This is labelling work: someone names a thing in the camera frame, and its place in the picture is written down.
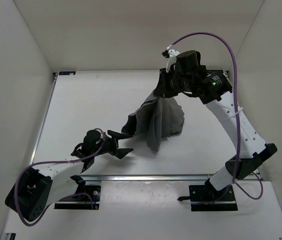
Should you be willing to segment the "grey pleated skirt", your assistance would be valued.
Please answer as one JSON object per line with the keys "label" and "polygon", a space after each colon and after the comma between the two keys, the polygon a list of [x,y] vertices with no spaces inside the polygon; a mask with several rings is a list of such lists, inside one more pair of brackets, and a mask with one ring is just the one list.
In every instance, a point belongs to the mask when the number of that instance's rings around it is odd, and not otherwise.
{"label": "grey pleated skirt", "polygon": [[162,98],[150,93],[141,106],[128,115],[122,127],[123,134],[146,136],[147,147],[157,152],[162,139],[180,135],[185,122],[182,107],[172,98]]}

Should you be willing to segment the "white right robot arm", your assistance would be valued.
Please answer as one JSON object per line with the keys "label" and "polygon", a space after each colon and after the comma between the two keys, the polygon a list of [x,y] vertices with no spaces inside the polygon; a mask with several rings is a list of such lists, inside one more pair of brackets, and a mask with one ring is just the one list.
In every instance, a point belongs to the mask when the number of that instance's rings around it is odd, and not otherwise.
{"label": "white right robot arm", "polygon": [[209,72],[200,63],[201,55],[198,51],[179,53],[169,49],[162,55],[167,59],[167,65],[160,69],[154,95],[171,98],[183,93],[191,98],[199,98],[239,150],[239,154],[228,160],[206,182],[205,196],[217,200],[233,179],[244,179],[278,149],[275,144],[267,143],[258,135],[243,109],[234,105],[234,91],[225,74],[222,71]]}

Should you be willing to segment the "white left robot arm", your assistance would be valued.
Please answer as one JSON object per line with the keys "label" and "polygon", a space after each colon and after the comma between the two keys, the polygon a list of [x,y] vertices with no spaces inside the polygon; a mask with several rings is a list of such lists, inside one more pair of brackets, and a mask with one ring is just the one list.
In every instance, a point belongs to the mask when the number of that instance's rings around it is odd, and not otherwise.
{"label": "white left robot arm", "polygon": [[64,198],[88,198],[93,208],[95,201],[85,191],[80,175],[94,164],[97,156],[110,154],[122,159],[132,152],[132,148],[120,148],[118,144],[119,140],[129,138],[129,134],[112,130],[89,130],[74,147],[73,160],[41,161],[25,167],[8,193],[5,205],[27,227],[36,225],[51,204]]}

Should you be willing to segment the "dark label sticker left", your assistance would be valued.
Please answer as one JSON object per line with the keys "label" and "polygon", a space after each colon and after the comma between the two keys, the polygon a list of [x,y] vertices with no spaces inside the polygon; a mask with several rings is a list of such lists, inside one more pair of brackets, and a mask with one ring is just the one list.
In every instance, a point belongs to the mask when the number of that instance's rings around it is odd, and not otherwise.
{"label": "dark label sticker left", "polygon": [[76,71],[60,71],[59,76],[73,76],[76,74]]}

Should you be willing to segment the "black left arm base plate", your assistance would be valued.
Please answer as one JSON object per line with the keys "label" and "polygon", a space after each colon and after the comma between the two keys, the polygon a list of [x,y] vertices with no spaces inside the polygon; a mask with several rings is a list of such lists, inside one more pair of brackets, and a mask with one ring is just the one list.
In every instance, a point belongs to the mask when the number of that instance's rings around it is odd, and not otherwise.
{"label": "black left arm base plate", "polygon": [[56,210],[92,210],[100,208],[101,181],[88,180],[82,176],[72,178],[77,183],[75,192],[54,203]]}

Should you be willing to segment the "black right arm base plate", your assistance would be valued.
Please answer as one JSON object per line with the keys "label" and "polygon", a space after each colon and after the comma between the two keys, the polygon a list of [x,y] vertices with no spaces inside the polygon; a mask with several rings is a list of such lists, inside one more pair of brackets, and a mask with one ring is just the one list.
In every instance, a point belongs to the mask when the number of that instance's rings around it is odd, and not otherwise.
{"label": "black right arm base plate", "polygon": [[189,185],[189,195],[177,198],[179,202],[190,201],[192,212],[232,212],[238,206],[233,186],[230,184],[220,191],[212,190],[208,183]]}

